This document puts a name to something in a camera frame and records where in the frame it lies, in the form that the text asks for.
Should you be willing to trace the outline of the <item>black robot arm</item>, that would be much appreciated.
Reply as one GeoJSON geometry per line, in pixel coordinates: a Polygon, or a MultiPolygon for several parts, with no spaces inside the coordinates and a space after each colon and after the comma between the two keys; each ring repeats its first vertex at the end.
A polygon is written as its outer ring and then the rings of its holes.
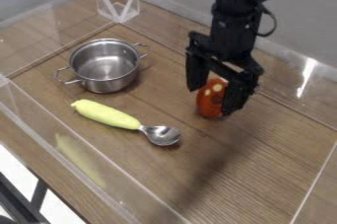
{"type": "Polygon", "coordinates": [[[255,94],[264,67],[253,58],[267,0],[216,0],[211,33],[191,32],[185,50],[185,77],[197,93],[199,114],[208,118],[240,110],[255,94]]]}

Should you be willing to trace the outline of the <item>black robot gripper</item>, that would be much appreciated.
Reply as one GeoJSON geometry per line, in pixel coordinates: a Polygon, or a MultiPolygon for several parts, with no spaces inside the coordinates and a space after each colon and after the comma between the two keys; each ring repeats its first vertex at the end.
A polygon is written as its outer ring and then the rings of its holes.
{"type": "Polygon", "coordinates": [[[256,93],[264,68],[255,60],[252,51],[257,33],[251,18],[215,17],[211,34],[196,31],[188,34],[185,77],[191,92],[199,90],[207,83],[211,67],[208,60],[215,56],[221,62],[231,62],[244,69],[244,72],[229,81],[221,111],[225,115],[240,110],[256,93]]]}

